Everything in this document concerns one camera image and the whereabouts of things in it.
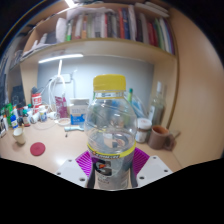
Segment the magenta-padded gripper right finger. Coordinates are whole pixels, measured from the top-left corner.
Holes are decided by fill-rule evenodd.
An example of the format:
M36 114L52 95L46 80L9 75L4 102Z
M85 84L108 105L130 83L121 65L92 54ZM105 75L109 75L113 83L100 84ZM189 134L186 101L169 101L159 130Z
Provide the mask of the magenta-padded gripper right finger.
M133 157L133 186L143 187L172 174L169 167L156 155L149 156L139 148Z

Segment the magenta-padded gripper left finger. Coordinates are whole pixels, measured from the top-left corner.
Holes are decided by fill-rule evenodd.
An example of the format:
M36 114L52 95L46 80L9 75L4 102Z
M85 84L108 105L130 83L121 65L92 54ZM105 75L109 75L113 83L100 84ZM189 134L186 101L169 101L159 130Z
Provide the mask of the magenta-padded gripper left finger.
M90 154L88 151L85 151L76 159L66 160L55 174L78 186L86 188L91 175L91 169Z

